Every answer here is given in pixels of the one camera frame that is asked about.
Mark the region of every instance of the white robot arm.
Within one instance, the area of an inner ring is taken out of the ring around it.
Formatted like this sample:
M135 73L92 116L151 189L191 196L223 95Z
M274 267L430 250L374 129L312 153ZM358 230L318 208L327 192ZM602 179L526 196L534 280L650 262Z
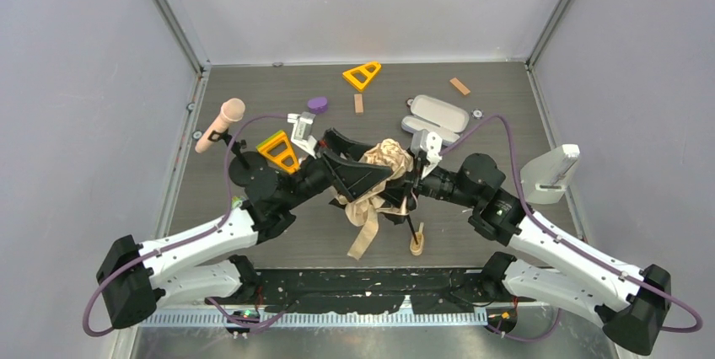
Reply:
M97 275L99 282L126 262L143 256L146 259L103 291L114 328L136 324L158 307L205 297L253 296L257 274L245 257L234 255L216 265L199 265L277 237L295 220L290 213L294 207L330 187L352 201L392 174L387 167L358 162L372 146L352 142L333 129L317 142L309 135L309 115L290 115L289 119L296 127L303 127L293 130L293 140L312 151L297 172L286 174L261 165L242 176L250 178L247 185L242 184L248 199L234 201L228 217L140 244L131 236L115 241ZM517 197L501 189L505 175L489 156L471 154L459 171L451 172L439 168L442 157L438 150L441 139L436 133L416 133L411 145L415 169L402 180L388 182L380 195L397 206L412 193L472 208L469 224L482 237L532 255L560 271L496 253L482 273L497 290L566 309L602 327L615 343L636 353L650 352L669 303L626 281L626 277L669 292L667 271L655 265L642 271L581 242L538 212L531 212L530 217ZM415 207L408 203L407 208ZM187 242L203 233L206 235ZM618 268L621 274L605 270L567 248L566 243ZM168 245L174 248L161 253Z

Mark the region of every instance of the wooden peg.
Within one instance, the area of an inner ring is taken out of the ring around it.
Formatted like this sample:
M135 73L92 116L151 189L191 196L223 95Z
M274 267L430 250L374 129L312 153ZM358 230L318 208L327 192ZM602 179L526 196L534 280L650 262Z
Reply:
M355 94L355 115L362 115L363 112L363 94Z
M417 242L415 243L415 239L410 237L410 252L412 252L413 255L419 256L422 254L422 251L424 250L424 222L420 222L420 229L416 232L417 236Z
M457 78L449 80L455 88L457 88L464 96L468 95L470 90Z

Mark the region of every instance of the beige fabric strap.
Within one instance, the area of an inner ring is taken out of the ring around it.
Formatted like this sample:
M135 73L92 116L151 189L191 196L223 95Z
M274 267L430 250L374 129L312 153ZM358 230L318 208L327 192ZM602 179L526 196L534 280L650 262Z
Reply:
M346 205L345 214L352 225L362 227L360 234L357 235L355 242L352 243L352 247L347 251L347 255L356 260L363 256L365 250L368 249L378 233L378 213L387 212L403 216L407 214L404 202L401 207L384 208L382 207L384 199L377 196L377 194L384 190L387 181L399 178L406 172L412 171L413 165L412 156L391 138L385 139L363 154L360 162L390 167L392 175L355 201L348 202L345 196L342 195L336 197L340 204Z

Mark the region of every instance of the white bracket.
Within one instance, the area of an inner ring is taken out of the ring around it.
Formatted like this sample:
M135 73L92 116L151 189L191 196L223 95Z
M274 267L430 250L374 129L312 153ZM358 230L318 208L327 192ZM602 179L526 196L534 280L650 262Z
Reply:
M521 169L526 202L536 205L558 202L571 183L580 154L576 144L564 144L529 161Z
M422 169L422 178L426 178L442 161L439 152L442 151L442 137L434 131L420 130L412 134L410 150L417 155L420 151L427 153L427 165Z
M300 115L297 113L288 114L288 123L293 124L291 142L295 144L295 147L307 152L313 158L315 157L315 146L318 144L315 137L310 135L313 130L314 119L315 115L308 112L303 112Z

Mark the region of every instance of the orange triangle block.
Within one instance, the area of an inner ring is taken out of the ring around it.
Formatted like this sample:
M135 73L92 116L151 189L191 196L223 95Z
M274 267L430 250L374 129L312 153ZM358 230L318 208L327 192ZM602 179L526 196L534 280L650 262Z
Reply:
M360 67L351 68L345 71L342 74L342 77L355 87L355 89L362 92L368 87L373 78L378 75L380 68L382 68L382 65L380 65L379 62L369 62ZM356 73L364 76L365 80L360 81L358 77L355 76Z
M294 173L300 168L298 157L296 157L293 147L291 147L288 135L283 130L268 137L264 142L256 146L256 149L263 157L266 157L268 161L271 161L277 165L278 168L289 174Z

